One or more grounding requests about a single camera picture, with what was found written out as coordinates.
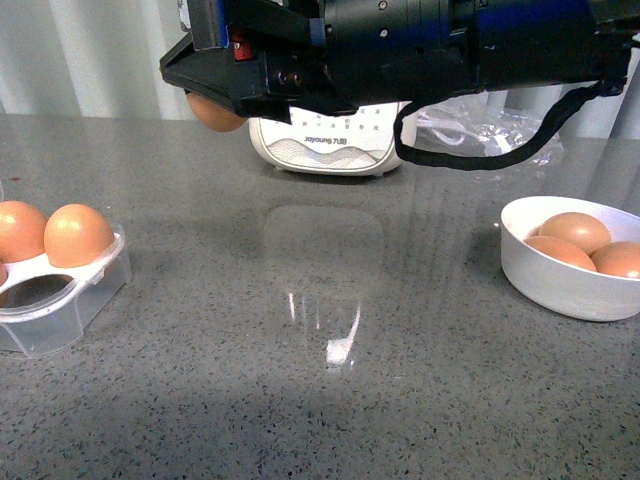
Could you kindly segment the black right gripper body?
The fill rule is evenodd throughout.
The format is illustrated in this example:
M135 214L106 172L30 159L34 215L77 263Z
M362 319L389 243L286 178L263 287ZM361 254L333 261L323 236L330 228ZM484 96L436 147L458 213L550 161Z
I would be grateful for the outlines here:
M191 1L163 79L241 117L288 121L477 84L474 1Z

